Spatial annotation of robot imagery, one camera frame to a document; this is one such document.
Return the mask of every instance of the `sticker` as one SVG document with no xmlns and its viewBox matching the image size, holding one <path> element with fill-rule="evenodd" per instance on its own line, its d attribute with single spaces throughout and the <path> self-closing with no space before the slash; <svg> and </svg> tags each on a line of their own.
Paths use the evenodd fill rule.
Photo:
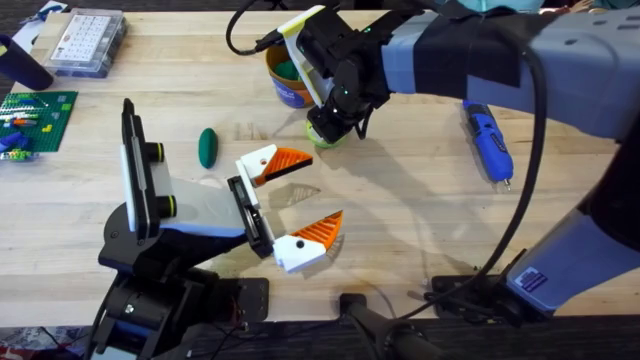
<svg viewBox="0 0 640 360">
<path fill-rule="evenodd" d="M 493 139 L 493 142 L 496 143 L 496 146 L 498 147 L 498 150 L 500 150 L 502 152 L 507 152 L 507 148 L 504 146 L 502 141 L 500 141 L 500 139 L 498 139 L 498 136 L 496 134 L 491 134 L 490 136 Z"/>
<path fill-rule="evenodd" d="M 304 107 L 304 98 L 300 96 L 300 94 L 296 93 L 295 90 L 289 89 L 286 85 L 274 78 L 271 78 L 271 80 L 273 80 L 278 97 L 280 97 L 282 102 L 295 108 Z"/>
<path fill-rule="evenodd" d="M 518 276 L 514 282 L 523 288 L 526 292 L 532 292 L 537 289 L 538 286 L 547 282 L 547 277 L 541 274 L 535 268 L 529 266 L 527 270 L 522 272 L 520 276 Z"/>
<path fill-rule="evenodd" d="M 51 60 L 91 60 L 110 19 L 109 16 L 74 15 Z"/>
</svg>

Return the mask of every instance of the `plastic storage box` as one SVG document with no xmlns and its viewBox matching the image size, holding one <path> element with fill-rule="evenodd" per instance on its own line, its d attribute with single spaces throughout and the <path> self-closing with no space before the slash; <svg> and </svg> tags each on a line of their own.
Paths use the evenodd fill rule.
<svg viewBox="0 0 640 360">
<path fill-rule="evenodd" d="M 126 32 L 122 11 L 73 9 L 44 66 L 58 76 L 104 78 Z"/>
</svg>

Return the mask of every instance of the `blue screwdriver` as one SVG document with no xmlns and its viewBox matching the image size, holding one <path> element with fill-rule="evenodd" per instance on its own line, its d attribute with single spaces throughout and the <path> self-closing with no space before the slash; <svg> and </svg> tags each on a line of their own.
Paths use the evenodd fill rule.
<svg viewBox="0 0 640 360">
<path fill-rule="evenodd" d="M 491 110 L 487 105 L 469 100 L 464 100 L 462 107 L 474 131 L 473 142 L 478 147 L 489 179 L 503 182 L 507 190 L 511 191 L 509 180 L 513 177 L 513 159 L 507 151 L 504 137 Z"/>
</svg>

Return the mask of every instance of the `wooden table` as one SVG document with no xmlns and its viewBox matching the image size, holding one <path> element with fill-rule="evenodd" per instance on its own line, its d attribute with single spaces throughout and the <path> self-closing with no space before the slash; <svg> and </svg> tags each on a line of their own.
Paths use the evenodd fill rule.
<svg viewBox="0 0 640 360">
<path fill-rule="evenodd" d="M 342 12 L 364 27 L 380 12 Z M 33 54 L 42 59 L 68 15 L 49 17 Z M 332 259 L 288 275 L 248 246 L 201 266 L 222 276 L 271 282 L 268 320 L 336 317 L 343 292 L 368 296 L 375 311 L 402 314 L 421 302 L 426 277 L 471 274 L 493 251 L 520 196 L 532 117 L 495 108 L 515 161 L 513 190 L 483 175 L 460 101 L 392 96 L 373 115 L 369 138 L 318 150 L 304 133 L 307 110 L 280 103 L 263 54 L 238 57 L 224 31 L 230 13 L 129 13 L 131 27 L 104 80 L 58 78 L 78 90 L 60 151 L 30 164 L 0 163 L 0 326 L 89 324 L 114 272 L 97 263 L 104 222 L 123 201 L 118 158 L 122 100 L 142 116 L 147 139 L 163 142 L 172 175 L 226 186 L 242 154 L 276 143 L 314 155 L 314 165 L 258 190 L 276 233 L 344 210 Z M 238 47 L 294 16 L 246 14 Z M 14 91 L 24 91 L 17 85 Z M 201 131 L 221 141 L 212 170 L 197 158 Z M 538 186 L 525 221 L 494 271 L 536 243 L 609 163 L 615 146 L 550 122 Z M 559 315 L 640 313 L 640 272 L 598 286 Z M 423 316 L 433 317 L 427 311 Z"/>
</svg>

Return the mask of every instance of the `cup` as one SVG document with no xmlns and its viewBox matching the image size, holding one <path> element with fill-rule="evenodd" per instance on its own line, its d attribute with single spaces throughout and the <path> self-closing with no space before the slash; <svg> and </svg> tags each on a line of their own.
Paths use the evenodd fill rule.
<svg viewBox="0 0 640 360">
<path fill-rule="evenodd" d="M 0 55 L 0 73 L 31 90 L 44 90 L 53 83 L 53 76 L 20 45 L 6 35 L 0 35 L 0 45 L 7 51 Z"/>
<path fill-rule="evenodd" d="M 266 52 L 269 75 L 271 75 L 271 80 L 280 100 L 293 108 L 311 105 L 313 99 L 302 80 L 285 79 L 275 72 L 278 64 L 289 60 L 289 52 L 287 52 L 286 46 L 271 46 Z"/>
</svg>

